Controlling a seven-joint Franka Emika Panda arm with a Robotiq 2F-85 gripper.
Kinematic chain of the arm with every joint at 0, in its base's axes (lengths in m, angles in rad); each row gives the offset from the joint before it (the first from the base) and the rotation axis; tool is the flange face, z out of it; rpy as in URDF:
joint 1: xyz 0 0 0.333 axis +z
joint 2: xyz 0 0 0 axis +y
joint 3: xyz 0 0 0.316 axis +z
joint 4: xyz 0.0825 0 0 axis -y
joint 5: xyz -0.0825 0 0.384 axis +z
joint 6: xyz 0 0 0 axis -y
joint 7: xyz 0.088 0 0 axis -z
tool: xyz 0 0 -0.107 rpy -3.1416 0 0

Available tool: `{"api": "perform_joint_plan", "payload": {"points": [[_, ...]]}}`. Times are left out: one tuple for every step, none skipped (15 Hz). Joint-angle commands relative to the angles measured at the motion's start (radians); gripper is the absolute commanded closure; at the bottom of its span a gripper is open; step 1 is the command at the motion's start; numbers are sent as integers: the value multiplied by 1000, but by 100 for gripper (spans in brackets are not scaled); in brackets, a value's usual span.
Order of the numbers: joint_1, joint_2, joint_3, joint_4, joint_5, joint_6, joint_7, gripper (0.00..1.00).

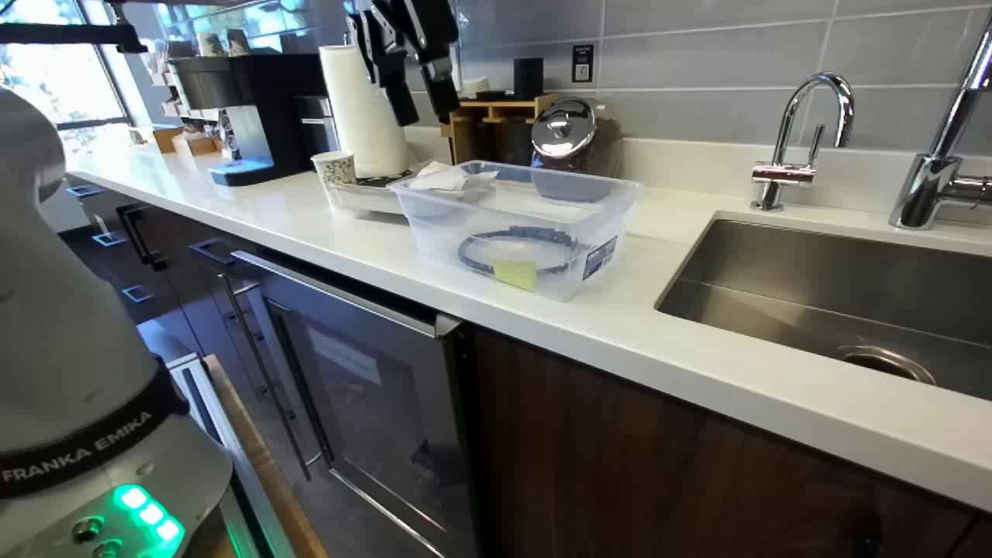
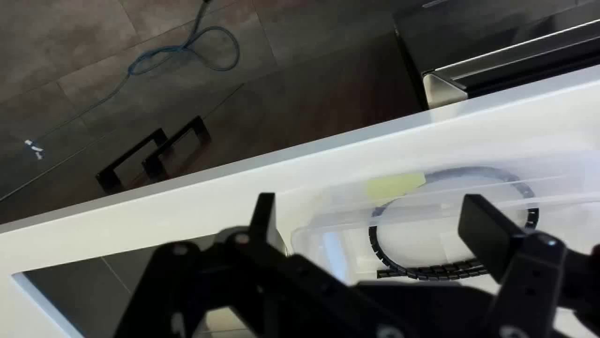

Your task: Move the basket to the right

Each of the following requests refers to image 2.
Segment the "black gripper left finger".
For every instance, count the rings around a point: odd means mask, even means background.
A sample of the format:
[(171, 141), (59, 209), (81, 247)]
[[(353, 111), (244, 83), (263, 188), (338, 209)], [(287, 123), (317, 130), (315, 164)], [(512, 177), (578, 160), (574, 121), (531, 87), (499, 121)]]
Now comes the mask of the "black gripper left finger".
[(274, 239), (274, 217), (276, 213), (276, 196), (274, 194), (261, 194), (257, 198), (252, 222), (250, 222), (250, 239), (254, 243), (270, 245)]

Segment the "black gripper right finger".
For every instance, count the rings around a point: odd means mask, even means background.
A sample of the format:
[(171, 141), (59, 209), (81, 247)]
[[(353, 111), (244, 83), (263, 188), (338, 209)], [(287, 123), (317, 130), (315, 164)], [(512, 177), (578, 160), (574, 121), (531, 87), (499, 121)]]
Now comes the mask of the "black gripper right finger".
[(462, 203), (458, 235), (492, 278), (501, 282), (514, 250), (527, 232), (516, 226), (484, 196), (467, 194)]

